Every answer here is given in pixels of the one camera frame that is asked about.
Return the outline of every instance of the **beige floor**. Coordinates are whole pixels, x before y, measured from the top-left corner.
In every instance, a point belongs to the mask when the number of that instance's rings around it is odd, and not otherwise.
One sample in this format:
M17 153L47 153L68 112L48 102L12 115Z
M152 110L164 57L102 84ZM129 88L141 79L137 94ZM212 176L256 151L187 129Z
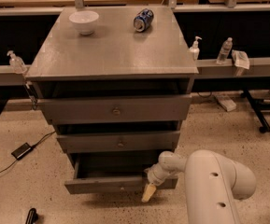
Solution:
M212 99L198 101L182 125L177 153L210 149L246 164L258 184L251 198L236 202L241 222L270 224L270 133L259 133L259 121L240 99L229 113ZM9 104L0 117L0 170L14 161L10 153L16 147L52 131L41 112L28 107L15 111ZM270 113L266 118L270 122ZM37 223L188 223L183 174L176 189L158 191L149 203L140 202L140 192L70 195L64 181L72 174L54 134L0 175L0 224L24 224L31 207L40 215Z

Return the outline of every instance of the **plastic bottle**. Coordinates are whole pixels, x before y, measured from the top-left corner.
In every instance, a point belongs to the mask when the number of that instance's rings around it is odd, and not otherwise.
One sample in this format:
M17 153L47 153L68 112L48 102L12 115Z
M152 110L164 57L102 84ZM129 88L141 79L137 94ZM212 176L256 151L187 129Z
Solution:
M10 65L16 74L26 73L27 68L26 68L25 63L23 62L21 57L16 56L14 54L13 50L8 51L7 56L11 57L9 62L10 62Z
M220 48L220 53L219 53L219 56L217 58L217 63L218 64L223 64L225 63L229 53L230 53L230 50L232 48L232 38L231 37L228 37L228 39L226 41L223 42L221 48Z
M198 59L200 49L198 48L198 39L202 40L201 37L196 36L192 46L190 47L190 53L192 54L193 59L196 61Z

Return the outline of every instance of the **blue can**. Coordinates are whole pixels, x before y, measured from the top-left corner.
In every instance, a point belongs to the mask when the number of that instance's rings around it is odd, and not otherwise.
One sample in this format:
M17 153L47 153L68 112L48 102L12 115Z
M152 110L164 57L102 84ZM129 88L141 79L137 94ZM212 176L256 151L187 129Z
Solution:
M146 31L153 21L154 14L150 9L141 10L134 19L134 28L138 32Z

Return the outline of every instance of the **white bowl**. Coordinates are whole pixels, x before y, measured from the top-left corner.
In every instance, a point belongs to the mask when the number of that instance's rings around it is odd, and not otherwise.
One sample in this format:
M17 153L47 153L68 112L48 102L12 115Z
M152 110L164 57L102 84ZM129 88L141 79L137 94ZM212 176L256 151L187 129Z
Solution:
M73 27L81 34L92 34L97 26L98 13L94 11L77 11L69 16Z

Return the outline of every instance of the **can top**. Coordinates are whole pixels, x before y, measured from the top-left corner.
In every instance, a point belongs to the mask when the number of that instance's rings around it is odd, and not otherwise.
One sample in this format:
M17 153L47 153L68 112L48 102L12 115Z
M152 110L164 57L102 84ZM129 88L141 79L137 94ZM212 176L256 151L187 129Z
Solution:
M142 32L145 29L145 23L144 23L144 21L142 21L140 19L135 19L134 27L138 32Z

